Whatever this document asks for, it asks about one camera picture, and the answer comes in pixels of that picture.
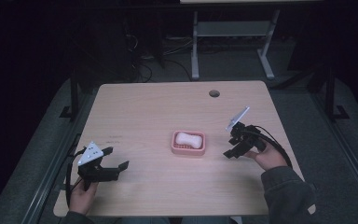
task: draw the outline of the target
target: floor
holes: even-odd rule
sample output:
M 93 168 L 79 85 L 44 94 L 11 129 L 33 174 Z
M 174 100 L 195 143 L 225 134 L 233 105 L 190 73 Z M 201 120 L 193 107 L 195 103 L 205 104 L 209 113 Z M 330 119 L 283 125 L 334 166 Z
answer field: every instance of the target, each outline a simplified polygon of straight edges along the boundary
M 144 55 L 138 82 L 191 81 L 190 52 L 181 49 L 170 53 L 186 40 L 167 41 L 165 67 Z M 298 71 L 287 71 L 295 40 L 274 41 L 268 52 L 276 78 L 264 76 L 256 49 L 262 40 L 205 42 L 200 51 L 200 80 L 262 80 L 272 87 Z M 320 223 L 358 223 L 358 105 L 351 90 L 337 80 L 336 105 L 343 105 L 350 119 L 331 122 L 324 113 L 324 90 L 307 92 L 309 77 L 281 91 L 270 91 L 298 163 L 307 182 L 317 188 L 317 211 Z M 80 93 L 80 111 L 74 121 L 60 118 L 70 105 L 70 83 L 66 81 L 56 93 L 50 107 L 34 133 L 21 161 L 0 197 L 0 223 L 60 223 L 52 209 L 62 187 L 67 151 L 82 133 L 98 90 Z M 93 217 L 95 223 L 114 223 L 114 217 Z M 268 223 L 266 216 L 242 217 L 243 223 Z

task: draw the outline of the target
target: dark background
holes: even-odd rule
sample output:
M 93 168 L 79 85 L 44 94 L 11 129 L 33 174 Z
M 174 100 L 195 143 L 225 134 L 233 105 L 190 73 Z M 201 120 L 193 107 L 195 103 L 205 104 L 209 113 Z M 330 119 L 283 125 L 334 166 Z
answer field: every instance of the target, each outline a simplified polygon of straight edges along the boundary
M 0 193 L 55 92 L 74 71 L 82 91 L 104 82 L 132 82 L 136 55 L 126 51 L 124 34 L 138 35 L 157 55 L 160 37 L 191 34 L 186 22 L 191 24 L 192 13 L 84 13 L 68 9 L 73 7 L 81 4 L 0 0 Z M 130 19 L 123 25 L 123 18 Z M 358 101 L 358 1 L 286 10 L 278 24 L 275 38 L 297 38 L 291 69 L 328 62 Z

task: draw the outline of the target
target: gray carpet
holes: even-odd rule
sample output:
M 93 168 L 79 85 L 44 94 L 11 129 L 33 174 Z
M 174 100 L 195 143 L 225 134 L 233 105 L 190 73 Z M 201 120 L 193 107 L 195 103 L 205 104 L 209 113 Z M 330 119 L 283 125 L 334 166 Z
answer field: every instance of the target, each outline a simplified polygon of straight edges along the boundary
M 272 70 L 276 74 L 273 81 L 268 81 L 260 62 L 256 58 L 257 43 L 242 50 L 232 49 L 215 54 L 200 55 L 200 81 L 215 80 L 263 80 L 268 86 L 280 83 L 293 75 L 286 71 L 294 43 L 273 43 L 268 53 Z M 166 56 L 166 59 L 181 63 L 191 71 L 189 52 Z M 153 71 L 150 81 L 188 81 L 186 71 L 176 63 L 166 62 L 163 69 L 154 61 L 145 65 Z M 148 70 L 141 72 L 147 77 Z M 316 103 L 322 98 L 305 91 L 307 79 L 304 79 L 287 91 L 271 91 L 272 100 L 278 110 L 286 134 L 290 140 L 296 158 L 306 181 L 315 184 L 317 191 L 316 216 L 320 223 L 358 223 L 358 182 L 353 175 L 350 164 L 337 141 L 331 123 L 324 117 Z M 56 186 L 64 178 L 63 167 L 56 163 L 57 173 L 48 174 L 50 162 L 57 159 L 57 150 L 67 150 L 76 135 L 81 133 L 92 106 L 93 94 L 81 94 L 81 111 L 74 122 L 59 118 L 64 106 L 70 104 L 69 81 L 62 85 L 51 106 L 43 118 L 38 130 L 27 147 L 17 169 L 9 180 L 0 197 L 0 223 L 21 223 L 29 211 L 36 211 L 37 219 L 32 223 L 60 223 L 52 209 L 58 196 Z M 339 120 L 334 124 L 339 128 L 351 145 L 358 159 L 358 105 L 351 91 L 337 82 L 337 104 L 344 105 L 351 119 Z M 40 186 L 44 177 L 55 179 L 55 184 L 48 191 Z M 36 209 L 29 210 L 29 205 L 44 195 Z M 114 218 L 94 217 L 96 223 L 113 223 Z M 267 223 L 266 216 L 243 217 L 243 223 Z

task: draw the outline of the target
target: person's left hand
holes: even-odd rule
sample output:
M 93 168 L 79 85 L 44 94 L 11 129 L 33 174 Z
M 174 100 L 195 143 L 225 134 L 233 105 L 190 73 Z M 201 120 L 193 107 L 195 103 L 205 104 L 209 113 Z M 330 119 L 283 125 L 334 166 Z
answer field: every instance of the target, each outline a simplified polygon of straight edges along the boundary
M 80 182 L 72 190 L 69 211 L 86 215 L 91 208 L 92 202 L 94 201 L 95 193 L 97 192 L 98 188 L 98 183 L 91 183 L 89 185 L 89 189 L 85 191 L 84 180 L 78 179 L 77 181 Z

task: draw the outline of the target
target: white object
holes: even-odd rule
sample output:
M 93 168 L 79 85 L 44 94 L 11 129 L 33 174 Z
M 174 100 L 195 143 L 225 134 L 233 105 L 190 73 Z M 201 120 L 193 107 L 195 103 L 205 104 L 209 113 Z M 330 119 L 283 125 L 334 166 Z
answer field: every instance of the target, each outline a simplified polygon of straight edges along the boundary
M 234 118 L 232 118 L 228 124 L 228 126 L 226 127 L 226 131 L 230 132 L 232 127 L 234 127 L 234 125 L 240 121 L 240 119 L 246 114 L 246 112 L 248 112 L 248 110 L 250 109 L 249 106 L 246 106 L 238 115 L 234 116 Z
M 193 148 L 200 148 L 202 144 L 202 138 L 198 135 L 192 135 L 187 133 L 179 133 L 176 135 L 176 144 L 188 145 Z
M 83 156 L 77 162 L 77 165 L 84 165 L 89 161 L 94 161 L 103 156 L 103 151 L 95 145 L 94 142 L 90 142 L 89 146 L 84 151 Z

